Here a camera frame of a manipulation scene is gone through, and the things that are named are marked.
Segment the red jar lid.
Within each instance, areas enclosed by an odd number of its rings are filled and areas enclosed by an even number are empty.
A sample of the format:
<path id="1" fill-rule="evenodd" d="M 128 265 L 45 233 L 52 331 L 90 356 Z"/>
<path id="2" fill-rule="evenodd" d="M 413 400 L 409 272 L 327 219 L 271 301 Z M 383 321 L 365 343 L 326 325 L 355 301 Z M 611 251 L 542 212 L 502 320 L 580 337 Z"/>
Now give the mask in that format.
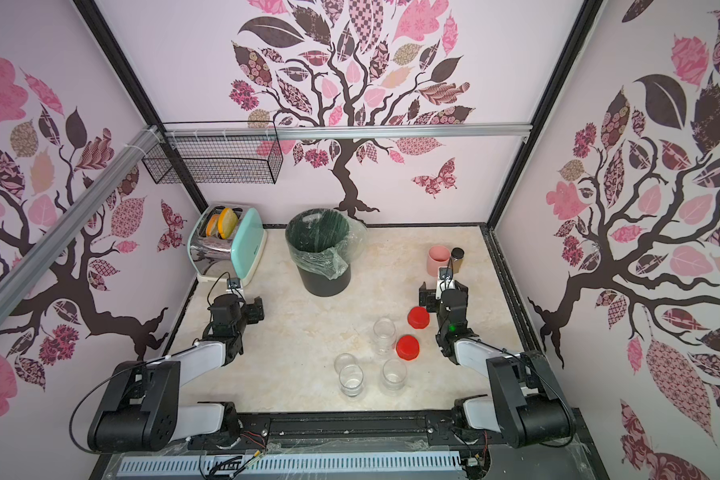
<path id="1" fill-rule="evenodd" d="M 420 343 L 418 339 L 412 335 L 401 336 L 395 345 L 397 356 L 405 361 L 413 361 L 420 354 Z"/>
<path id="2" fill-rule="evenodd" d="M 430 325 L 430 312 L 422 306 L 413 307 L 407 314 L 408 324 L 416 330 L 423 330 Z"/>

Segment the oatmeal jar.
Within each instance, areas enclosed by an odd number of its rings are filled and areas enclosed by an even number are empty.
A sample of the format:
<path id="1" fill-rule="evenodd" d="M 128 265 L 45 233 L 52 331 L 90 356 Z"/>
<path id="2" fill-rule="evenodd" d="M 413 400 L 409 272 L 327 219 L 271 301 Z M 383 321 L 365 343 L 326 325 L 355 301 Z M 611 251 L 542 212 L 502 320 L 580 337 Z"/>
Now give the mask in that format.
<path id="1" fill-rule="evenodd" d="M 397 340 L 395 323 L 390 318 L 382 317 L 374 323 L 372 333 L 375 354 L 379 356 L 390 354 Z"/>
<path id="2" fill-rule="evenodd" d="M 406 385 L 407 375 L 407 367 L 400 359 L 389 359 L 381 369 L 381 384 L 388 391 L 399 392 Z"/>

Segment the black trash bin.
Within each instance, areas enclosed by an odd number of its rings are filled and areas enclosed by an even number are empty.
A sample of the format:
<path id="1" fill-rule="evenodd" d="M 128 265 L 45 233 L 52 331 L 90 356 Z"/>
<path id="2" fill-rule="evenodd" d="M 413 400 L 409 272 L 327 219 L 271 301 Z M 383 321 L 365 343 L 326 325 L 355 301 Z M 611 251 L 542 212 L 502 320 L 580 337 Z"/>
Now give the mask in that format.
<path id="1" fill-rule="evenodd" d="M 348 253 L 350 224 L 332 209 L 310 209 L 293 217 L 285 239 L 306 290 L 317 297 L 332 297 L 351 280 Z"/>

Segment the clear jar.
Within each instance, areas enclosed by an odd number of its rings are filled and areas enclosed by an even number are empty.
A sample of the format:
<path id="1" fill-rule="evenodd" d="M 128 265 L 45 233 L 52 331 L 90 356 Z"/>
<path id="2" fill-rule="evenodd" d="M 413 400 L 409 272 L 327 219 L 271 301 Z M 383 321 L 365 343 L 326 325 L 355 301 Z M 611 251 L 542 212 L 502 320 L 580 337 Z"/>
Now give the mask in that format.
<path id="1" fill-rule="evenodd" d="M 349 398 L 358 397 L 363 392 L 364 378 L 364 371 L 359 365 L 346 365 L 339 372 L 340 391 Z"/>

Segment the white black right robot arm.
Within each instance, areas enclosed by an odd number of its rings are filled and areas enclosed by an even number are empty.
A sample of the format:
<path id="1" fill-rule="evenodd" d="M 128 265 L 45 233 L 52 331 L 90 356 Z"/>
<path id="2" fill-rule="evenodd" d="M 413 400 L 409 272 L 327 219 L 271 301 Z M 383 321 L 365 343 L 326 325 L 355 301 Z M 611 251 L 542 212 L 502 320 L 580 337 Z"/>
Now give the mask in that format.
<path id="1" fill-rule="evenodd" d="M 418 291 L 419 305 L 437 319 L 435 341 L 455 365 L 485 377 L 489 393 L 454 403 L 454 426 L 467 431 L 498 433 L 513 448 L 542 445 L 564 448 L 576 436 L 575 415 L 544 354 L 512 352 L 490 345 L 468 326 L 468 288 Z"/>

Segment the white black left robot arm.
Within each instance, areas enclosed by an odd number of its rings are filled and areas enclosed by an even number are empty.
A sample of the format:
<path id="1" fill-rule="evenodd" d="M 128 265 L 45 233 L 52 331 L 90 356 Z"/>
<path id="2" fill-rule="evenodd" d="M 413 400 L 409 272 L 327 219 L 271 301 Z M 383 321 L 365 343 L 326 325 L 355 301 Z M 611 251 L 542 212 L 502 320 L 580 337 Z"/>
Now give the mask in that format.
<path id="1" fill-rule="evenodd" d="M 176 354 L 119 364 L 105 388 L 87 433 L 95 453 L 156 452 L 169 443 L 199 437 L 221 445 L 242 433 L 232 403 L 180 404 L 191 381 L 244 354 L 246 328 L 265 318 L 263 300 L 247 302 L 236 292 L 216 297 L 200 339 Z"/>

